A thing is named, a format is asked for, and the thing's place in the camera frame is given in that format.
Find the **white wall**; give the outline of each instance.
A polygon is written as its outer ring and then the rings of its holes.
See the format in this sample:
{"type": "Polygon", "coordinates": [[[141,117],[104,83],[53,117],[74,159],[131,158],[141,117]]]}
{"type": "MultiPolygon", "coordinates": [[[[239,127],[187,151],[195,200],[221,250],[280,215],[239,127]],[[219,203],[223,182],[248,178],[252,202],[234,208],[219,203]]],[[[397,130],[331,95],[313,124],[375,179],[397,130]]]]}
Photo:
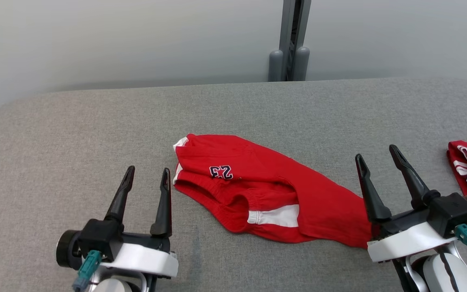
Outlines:
{"type": "Polygon", "coordinates": [[[0,105],[37,92],[264,82],[282,1],[0,0],[0,105]]]}
{"type": "Polygon", "coordinates": [[[467,79],[467,0],[311,0],[306,80],[467,79]]]}

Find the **gray fabric table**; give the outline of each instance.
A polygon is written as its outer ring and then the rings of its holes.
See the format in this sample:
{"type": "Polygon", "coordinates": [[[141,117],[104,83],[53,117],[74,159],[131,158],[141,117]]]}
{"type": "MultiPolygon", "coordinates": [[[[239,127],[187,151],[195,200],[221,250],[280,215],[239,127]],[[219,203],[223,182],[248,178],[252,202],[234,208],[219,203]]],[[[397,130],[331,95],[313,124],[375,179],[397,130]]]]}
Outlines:
{"type": "MultiPolygon", "coordinates": [[[[458,191],[449,141],[467,140],[467,81],[364,79],[68,91],[0,109],[0,291],[70,291],[75,271],[55,261],[59,236],[102,218],[128,165],[136,166],[124,224],[154,222],[172,144],[187,133],[239,135],[360,194],[362,153],[384,203],[410,208],[388,153],[396,144],[426,184],[458,191]]],[[[328,240],[271,242],[226,231],[174,191],[180,270],[159,292],[400,291],[391,263],[328,240]]],[[[467,249],[461,248],[467,262],[467,249]]]]}

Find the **robotic arm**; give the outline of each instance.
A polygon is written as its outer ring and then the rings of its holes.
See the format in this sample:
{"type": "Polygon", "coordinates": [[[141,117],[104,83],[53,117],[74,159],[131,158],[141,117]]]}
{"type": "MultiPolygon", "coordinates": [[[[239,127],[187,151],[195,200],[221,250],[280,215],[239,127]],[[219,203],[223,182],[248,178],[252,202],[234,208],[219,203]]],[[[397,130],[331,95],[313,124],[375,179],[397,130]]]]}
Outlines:
{"type": "Polygon", "coordinates": [[[57,264],[78,270],[74,290],[154,292],[158,278],[170,279],[178,274],[178,260],[170,251],[169,241],[172,235],[170,170],[163,170],[161,197],[150,235],[124,232],[122,220],[134,176],[135,167],[130,166],[103,220],[90,219],[82,231],[67,230],[59,239],[57,264]],[[91,272],[83,266],[86,260],[92,261],[88,267],[91,272]]]}
{"type": "Polygon", "coordinates": [[[441,196],[430,190],[395,145],[389,150],[406,181],[413,209],[392,215],[376,192],[363,157],[356,155],[363,200],[372,224],[374,241],[367,249],[372,261],[392,261],[405,292],[467,291],[467,266],[455,246],[456,240],[467,244],[467,196],[441,196]],[[431,249],[435,255],[410,261],[412,255],[431,249]]]}

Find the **gray felt surface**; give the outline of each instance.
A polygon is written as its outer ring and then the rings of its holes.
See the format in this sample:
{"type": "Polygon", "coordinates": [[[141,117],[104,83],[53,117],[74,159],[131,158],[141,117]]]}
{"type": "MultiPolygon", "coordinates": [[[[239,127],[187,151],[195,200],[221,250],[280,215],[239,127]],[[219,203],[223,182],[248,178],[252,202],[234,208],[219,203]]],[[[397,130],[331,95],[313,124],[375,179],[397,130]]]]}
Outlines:
{"type": "MultiPolygon", "coordinates": [[[[55,261],[59,236],[101,218],[128,165],[136,166],[124,223],[148,232],[161,171],[187,133],[239,135],[275,149],[360,194],[362,153],[393,213],[409,195],[388,145],[426,184],[458,191],[445,152],[467,140],[467,81],[362,79],[68,91],[0,109],[0,291],[70,291],[75,271],[55,261]]],[[[159,292],[400,291],[391,263],[315,240],[271,242],[226,231],[174,192],[178,277],[159,292]]],[[[461,248],[467,262],[467,249],[461,248]]]]}

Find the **printed number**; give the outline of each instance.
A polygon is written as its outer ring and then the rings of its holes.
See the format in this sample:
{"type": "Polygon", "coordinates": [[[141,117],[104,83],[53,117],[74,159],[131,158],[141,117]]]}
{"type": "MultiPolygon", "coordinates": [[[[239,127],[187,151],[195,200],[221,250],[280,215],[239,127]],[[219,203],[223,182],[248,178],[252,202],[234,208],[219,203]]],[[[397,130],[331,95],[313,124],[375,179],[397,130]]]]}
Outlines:
{"type": "Polygon", "coordinates": [[[210,174],[212,175],[212,177],[216,177],[216,178],[224,178],[224,179],[234,178],[234,175],[231,174],[230,171],[231,171],[231,167],[229,165],[210,167],[210,174]]]}

